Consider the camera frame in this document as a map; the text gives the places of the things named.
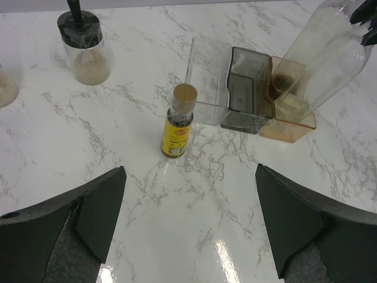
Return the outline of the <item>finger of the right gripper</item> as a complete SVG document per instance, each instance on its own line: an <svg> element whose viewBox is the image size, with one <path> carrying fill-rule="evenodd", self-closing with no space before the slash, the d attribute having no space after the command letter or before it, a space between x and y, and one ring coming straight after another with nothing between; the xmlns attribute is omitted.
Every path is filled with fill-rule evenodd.
<svg viewBox="0 0 377 283"><path fill-rule="evenodd" d="M371 26L369 31L362 37L361 45L370 46L377 44L376 25Z"/></svg>
<svg viewBox="0 0 377 283"><path fill-rule="evenodd" d="M376 0L366 0L360 4L350 16L349 22L353 24L365 23L376 12Z"/></svg>

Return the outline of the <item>tall bottle gold pourer brown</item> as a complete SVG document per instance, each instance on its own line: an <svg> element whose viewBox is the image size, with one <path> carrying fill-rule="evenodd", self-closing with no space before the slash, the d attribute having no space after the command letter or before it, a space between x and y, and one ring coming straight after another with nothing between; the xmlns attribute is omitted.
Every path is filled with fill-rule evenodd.
<svg viewBox="0 0 377 283"><path fill-rule="evenodd" d="M359 5L360 1L323 1L317 7L285 56L272 58L270 99L277 100L333 37L352 29L350 15Z"/></svg>

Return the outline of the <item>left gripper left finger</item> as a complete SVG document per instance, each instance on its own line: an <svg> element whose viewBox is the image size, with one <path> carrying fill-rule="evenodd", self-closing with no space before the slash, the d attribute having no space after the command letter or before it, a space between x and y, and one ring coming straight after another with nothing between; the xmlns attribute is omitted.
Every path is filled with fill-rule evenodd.
<svg viewBox="0 0 377 283"><path fill-rule="evenodd" d="M1 282L95 282L105 263L127 175L94 180L1 216Z"/></svg>

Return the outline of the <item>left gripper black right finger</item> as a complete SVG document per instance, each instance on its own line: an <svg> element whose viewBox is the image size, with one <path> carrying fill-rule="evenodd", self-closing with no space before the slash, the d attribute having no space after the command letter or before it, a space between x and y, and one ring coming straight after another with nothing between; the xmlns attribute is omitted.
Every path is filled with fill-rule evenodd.
<svg viewBox="0 0 377 283"><path fill-rule="evenodd" d="M277 276L284 282L376 282L376 214L259 164L256 184Z"/></svg>

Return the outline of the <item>small yellow label bottle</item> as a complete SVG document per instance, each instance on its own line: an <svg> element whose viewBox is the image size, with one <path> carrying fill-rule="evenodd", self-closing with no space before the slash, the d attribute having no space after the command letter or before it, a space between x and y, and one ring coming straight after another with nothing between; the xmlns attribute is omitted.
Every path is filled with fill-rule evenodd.
<svg viewBox="0 0 377 283"><path fill-rule="evenodd" d="M197 90L192 85L184 83L174 88L160 144L165 156L178 158L186 151L196 100Z"/></svg>

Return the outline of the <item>tall clear bottle gold pourer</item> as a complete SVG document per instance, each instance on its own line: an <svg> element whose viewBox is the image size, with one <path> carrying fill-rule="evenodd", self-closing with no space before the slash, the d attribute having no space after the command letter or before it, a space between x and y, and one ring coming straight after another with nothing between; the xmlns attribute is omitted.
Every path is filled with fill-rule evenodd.
<svg viewBox="0 0 377 283"><path fill-rule="evenodd" d="M284 94L298 88L301 92L295 96L309 110L316 110L365 67L375 45L361 45L363 36L344 32L331 39Z"/></svg>

